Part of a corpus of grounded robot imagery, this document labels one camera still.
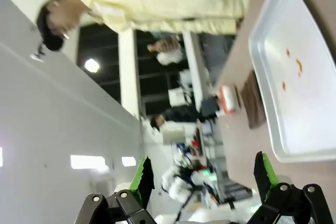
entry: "screw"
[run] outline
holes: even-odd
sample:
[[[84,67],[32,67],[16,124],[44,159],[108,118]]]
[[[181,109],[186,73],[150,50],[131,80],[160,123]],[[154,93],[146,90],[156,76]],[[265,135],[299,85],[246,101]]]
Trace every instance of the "screw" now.
[[[288,187],[287,187],[286,185],[282,185],[282,186],[280,186],[280,190],[281,190],[281,191],[286,191],[287,188],[288,188]]]
[[[121,198],[126,198],[126,197],[127,197],[127,193],[121,193],[121,194],[120,194],[120,197],[121,197]]]
[[[308,192],[313,193],[315,191],[315,188],[313,188],[312,186],[308,187]]]

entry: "table surface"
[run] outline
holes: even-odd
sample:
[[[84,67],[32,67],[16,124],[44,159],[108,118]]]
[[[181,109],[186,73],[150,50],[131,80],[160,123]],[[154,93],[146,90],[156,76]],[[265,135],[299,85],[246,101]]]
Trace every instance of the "table surface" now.
[[[304,0],[313,14],[331,53],[336,56],[336,0]],[[253,69],[248,50],[248,36],[257,20],[264,0],[251,0],[250,9],[239,31],[230,56],[216,84],[235,84],[241,90]],[[218,123],[224,142],[227,169],[232,180],[256,189],[253,177],[255,155],[268,154],[277,174],[289,176],[297,187],[319,184],[329,208],[336,212],[336,161],[282,164],[275,158],[267,123],[250,130],[246,111],[242,108],[235,116],[222,116]]]

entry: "black ceiling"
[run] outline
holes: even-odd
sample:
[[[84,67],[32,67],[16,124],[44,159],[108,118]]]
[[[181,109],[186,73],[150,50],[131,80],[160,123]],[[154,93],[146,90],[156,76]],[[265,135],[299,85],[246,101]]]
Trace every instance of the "black ceiling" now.
[[[170,107],[168,89],[177,88],[179,71],[188,68],[187,61],[163,66],[148,52],[147,44],[156,40],[151,33],[136,31],[141,99],[147,115]],[[100,64],[97,73],[84,68],[88,59]],[[80,29],[77,65],[120,103],[118,34],[106,25],[89,25]]]

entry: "food crumb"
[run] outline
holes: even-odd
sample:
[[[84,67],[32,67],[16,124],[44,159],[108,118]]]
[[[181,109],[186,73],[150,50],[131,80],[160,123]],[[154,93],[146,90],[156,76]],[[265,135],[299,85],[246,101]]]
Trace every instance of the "food crumb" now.
[[[300,72],[302,73],[302,64],[301,64],[301,61],[299,61],[298,59],[296,59],[296,63],[299,65]]]

